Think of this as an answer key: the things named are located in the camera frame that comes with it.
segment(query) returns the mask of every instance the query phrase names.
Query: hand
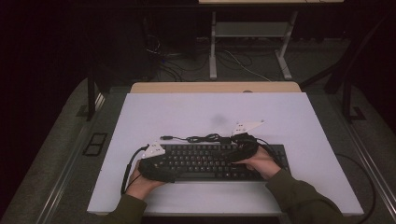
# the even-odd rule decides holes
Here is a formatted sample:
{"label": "hand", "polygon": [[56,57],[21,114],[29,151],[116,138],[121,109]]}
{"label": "hand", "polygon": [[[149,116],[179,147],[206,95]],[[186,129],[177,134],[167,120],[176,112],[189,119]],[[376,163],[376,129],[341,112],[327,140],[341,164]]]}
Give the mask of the hand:
{"label": "hand", "polygon": [[264,179],[270,179],[280,170],[280,167],[274,162],[273,158],[262,147],[259,147],[256,154],[249,159],[234,163],[244,163],[249,170],[257,170]]}
{"label": "hand", "polygon": [[137,199],[144,200],[152,190],[164,185],[165,183],[156,180],[149,180],[143,177],[137,170],[139,163],[140,160],[137,161],[136,166],[134,167],[134,171],[129,178],[130,185],[125,193],[136,197]]}

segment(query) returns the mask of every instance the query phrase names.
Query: white table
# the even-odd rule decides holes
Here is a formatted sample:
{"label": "white table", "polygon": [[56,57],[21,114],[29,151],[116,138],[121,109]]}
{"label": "white table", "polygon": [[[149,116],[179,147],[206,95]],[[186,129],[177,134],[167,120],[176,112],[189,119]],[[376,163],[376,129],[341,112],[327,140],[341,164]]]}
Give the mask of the white table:
{"label": "white table", "polygon": [[[302,92],[131,93],[126,97],[88,212],[106,214],[120,199],[125,166],[160,136],[230,136],[236,122],[265,120],[249,132],[283,144],[292,175],[333,200],[343,214],[361,215],[318,118]],[[264,183],[176,183],[146,199],[149,216],[276,216],[281,213]]]}

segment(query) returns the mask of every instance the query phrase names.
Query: wire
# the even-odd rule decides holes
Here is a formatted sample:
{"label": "wire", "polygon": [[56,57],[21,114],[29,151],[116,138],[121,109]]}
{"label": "wire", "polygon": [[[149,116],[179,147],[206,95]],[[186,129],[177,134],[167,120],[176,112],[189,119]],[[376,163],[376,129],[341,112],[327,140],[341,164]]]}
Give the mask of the wire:
{"label": "wire", "polygon": [[228,69],[235,70],[235,71],[237,71],[237,70],[243,70],[243,68],[242,68],[241,66],[239,66],[239,65],[238,65],[238,67],[233,68],[233,67],[230,67],[229,65],[225,64],[224,61],[228,61],[228,60],[225,59],[223,56],[221,56],[221,54],[217,54],[217,55],[216,55],[216,59],[217,59],[217,61],[219,61],[219,63],[221,63],[224,67],[226,67],[226,68],[228,68]]}
{"label": "wire", "polygon": [[131,181],[131,183],[129,183],[129,185],[126,187],[126,189],[128,189],[135,181],[136,181],[136,179],[137,178],[139,178],[141,175],[138,175],[137,177],[135,177],[132,181]]}
{"label": "wire", "polygon": [[129,173],[131,172],[131,167],[132,167],[132,162],[134,161],[134,158],[137,156],[137,154],[139,153],[139,152],[141,152],[141,151],[145,151],[147,148],[149,147],[149,145],[146,145],[145,147],[141,147],[141,148],[139,148],[135,153],[134,153],[134,155],[132,156],[132,158],[131,158],[131,160],[129,161],[129,163],[128,163],[128,165],[126,166],[126,169],[125,169],[125,173],[124,173],[124,178],[122,179],[122,185],[121,185],[121,195],[122,194],[124,194],[125,193],[125,191],[126,191],[126,183],[127,183],[127,181],[128,181],[128,178],[129,178]]}
{"label": "wire", "polygon": [[177,78],[176,78],[175,74],[173,74],[173,73],[171,73],[171,72],[169,72],[168,70],[163,69],[163,68],[160,68],[160,72],[159,72],[160,74],[159,74],[159,76],[158,76],[158,79],[160,79],[161,71],[166,72],[167,75],[169,75],[170,77],[172,77],[172,78],[174,79],[174,81],[177,82]]}
{"label": "wire", "polygon": [[193,71],[199,71],[199,70],[201,70],[201,69],[203,69],[204,67],[205,67],[205,65],[206,65],[206,63],[207,63],[207,61],[209,60],[209,57],[205,57],[205,61],[204,61],[204,63],[202,64],[202,65],[200,65],[199,67],[197,67],[197,68],[191,68],[191,69],[187,69],[187,68],[183,68],[183,67],[181,67],[180,65],[178,65],[178,64],[176,64],[176,63],[171,63],[171,62],[169,62],[169,61],[165,61],[166,63],[170,63],[170,64],[172,64],[173,66],[176,66],[178,69],[180,69],[181,71],[190,71],[190,72],[193,72]]}
{"label": "wire", "polygon": [[249,73],[251,73],[251,74],[253,74],[253,75],[256,75],[256,76],[258,76],[258,77],[262,77],[262,78],[264,78],[265,80],[271,82],[271,80],[270,80],[269,78],[264,77],[264,76],[262,76],[262,75],[260,75],[260,74],[257,74],[257,73],[255,73],[255,72],[252,72],[252,71],[248,70],[244,65],[242,65],[242,64],[231,54],[230,51],[228,51],[228,50],[224,50],[224,51],[227,52],[228,54],[230,54],[230,55],[239,63],[239,65],[240,65],[243,69],[247,70]]}
{"label": "wire", "polygon": [[199,136],[191,136],[187,138],[178,138],[174,136],[161,136],[162,140],[171,140],[171,139],[178,139],[181,141],[187,141],[188,143],[202,143],[202,142],[220,142],[220,143],[231,143],[231,139],[229,137],[221,137],[217,133],[208,134],[205,137]]}
{"label": "wire", "polygon": [[366,171],[366,169],[364,169],[360,164],[358,164],[358,163],[357,163],[356,161],[354,161],[352,158],[350,158],[350,157],[348,157],[348,156],[346,156],[346,155],[340,154],[340,153],[334,153],[334,154],[335,154],[336,156],[344,157],[344,158],[346,158],[346,159],[348,159],[348,160],[350,160],[350,161],[353,161],[359,168],[361,168],[361,170],[364,172],[364,174],[366,175],[367,179],[369,180],[369,183],[370,183],[370,186],[371,186],[371,190],[372,190],[372,195],[373,195],[373,202],[372,202],[372,206],[371,206],[369,212],[366,214],[366,216],[364,216],[364,218],[363,218],[361,221],[359,221],[359,222],[357,223],[357,224],[361,224],[361,223],[365,222],[365,221],[373,214],[373,212],[374,212],[374,210],[375,210],[376,192],[375,192],[375,185],[374,185],[374,182],[373,182],[373,180],[370,178],[370,176],[369,176],[368,172]]}
{"label": "wire", "polygon": [[[223,49],[222,51],[223,51],[223,52],[226,52],[227,54],[230,54],[230,52],[227,51],[227,50],[225,50],[225,49]],[[226,61],[227,63],[232,63],[232,64],[235,64],[235,65],[238,66],[237,68],[231,68],[231,67],[225,65],[224,63],[222,63],[222,64],[225,65],[226,67],[231,68],[231,69],[233,69],[233,70],[242,70],[243,68],[241,67],[241,64],[242,64],[243,66],[245,66],[245,67],[246,67],[246,66],[251,66],[251,65],[253,65],[253,61],[252,61],[251,58],[250,58],[248,55],[246,55],[246,54],[237,54],[237,55],[242,55],[242,56],[244,56],[245,58],[247,58],[248,63],[242,63],[240,60],[236,60],[235,57],[233,57],[232,59],[225,58],[225,57],[223,57],[221,54],[219,54],[219,52],[221,52],[221,51],[218,51],[218,54],[216,55],[217,57],[219,57],[220,59]]]}
{"label": "wire", "polygon": [[177,71],[173,70],[172,68],[160,64],[160,69],[166,72],[168,75],[170,75],[175,80],[175,82],[177,82],[177,78],[179,78],[179,80],[182,81],[180,74]]}
{"label": "wire", "polygon": [[[270,157],[272,157],[272,159],[274,160],[274,162],[275,162],[280,168],[282,168],[282,169],[285,168],[285,166],[282,164],[282,162],[280,162],[279,157],[275,154],[274,148],[271,147],[270,144],[268,144],[266,141],[264,141],[264,140],[262,140],[262,139],[260,139],[260,138],[255,138],[255,139],[256,139],[256,141],[253,141],[253,140],[248,139],[248,140],[244,140],[244,142],[251,142],[251,143],[255,143],[255,144],[261,146],[262,148],[264,148],[264,149],[268,152],[268,154],[270,155]],[[260,144],[259,142],[257,142],[257,140],[260,140],[260,141],[264,142],[265,145]]]}
{"label": "wire", "polygon": [[158,37],[155,36],[155,35],[148,35],[148,37],[154,38],[154,39],[157,41],[157,47],[156,47],[155,49],[153,49],[152,51],[161,53],[161,52],[159,51],[159,50],[160,50],[160,47],[161,47],[161,42],[160,42],[160,40],[158,39]]}

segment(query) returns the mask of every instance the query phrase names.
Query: sleeve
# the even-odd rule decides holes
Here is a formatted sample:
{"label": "sleeve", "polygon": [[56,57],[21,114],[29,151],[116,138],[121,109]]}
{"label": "sleeve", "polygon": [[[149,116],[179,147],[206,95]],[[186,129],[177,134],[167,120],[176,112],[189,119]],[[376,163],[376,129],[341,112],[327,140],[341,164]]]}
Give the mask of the sleeve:
{"label": "sleeve", "polygon": [[102,224],[139,224],[146,207],[142,200],[124,194],[117,208],[105,216]]}
{"label": "sleeve", "polygon": [[294,179],[285,170],[274,175],[266,187],[293,224],[349,223],[335,203],[319,194],[313,186]]}

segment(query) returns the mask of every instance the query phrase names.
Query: keyboard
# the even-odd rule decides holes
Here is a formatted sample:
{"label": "keyboard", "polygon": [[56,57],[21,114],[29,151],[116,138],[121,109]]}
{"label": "keyboard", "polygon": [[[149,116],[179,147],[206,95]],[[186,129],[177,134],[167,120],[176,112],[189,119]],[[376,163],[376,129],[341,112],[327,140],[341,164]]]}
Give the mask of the keyboard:
{"label": "keyboard", "polygon": [[[221,155],[235,150],[236,145],[161,145],[165,154],[158,165],[163,169],[180,171],[176,181],[263,181],[260,173],[250,171],[245,164],[232,164]],[[271,145],[272,150],[290,172],[283,145]]]}

